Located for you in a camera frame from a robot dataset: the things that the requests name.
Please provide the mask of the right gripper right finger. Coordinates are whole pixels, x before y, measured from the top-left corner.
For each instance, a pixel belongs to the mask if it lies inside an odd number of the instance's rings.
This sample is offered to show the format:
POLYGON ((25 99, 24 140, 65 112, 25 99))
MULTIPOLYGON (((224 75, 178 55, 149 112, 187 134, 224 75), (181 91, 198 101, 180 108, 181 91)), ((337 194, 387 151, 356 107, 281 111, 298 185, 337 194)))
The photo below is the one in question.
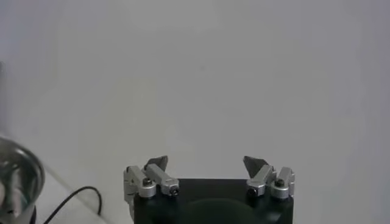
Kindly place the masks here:
POLYGON ((294 197, 295 173, 292 168, 282 167, 277 172, 264 159, 251 156, 244 156, 243 163, 250 177, 246 181, 247 195, 250 198, 262 197, 266 191, 275 199, 294 197))

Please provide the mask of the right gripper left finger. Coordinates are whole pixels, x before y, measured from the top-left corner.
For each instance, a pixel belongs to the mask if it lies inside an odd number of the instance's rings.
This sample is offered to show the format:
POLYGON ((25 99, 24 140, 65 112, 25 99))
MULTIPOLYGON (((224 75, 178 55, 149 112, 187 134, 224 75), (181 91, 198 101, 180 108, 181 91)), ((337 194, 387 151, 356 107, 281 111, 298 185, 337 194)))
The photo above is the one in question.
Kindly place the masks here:
POLYGON ((135 213, 135 197, 150 199, 157 194, 158 187, 163 195, 179 195, 179 180, 165 172, 167 164, 168 157, 165 155, 149 159, 142 169, 138 166, 128 166, 124 170, 124 201, 129 205, 131 214, 135 213))

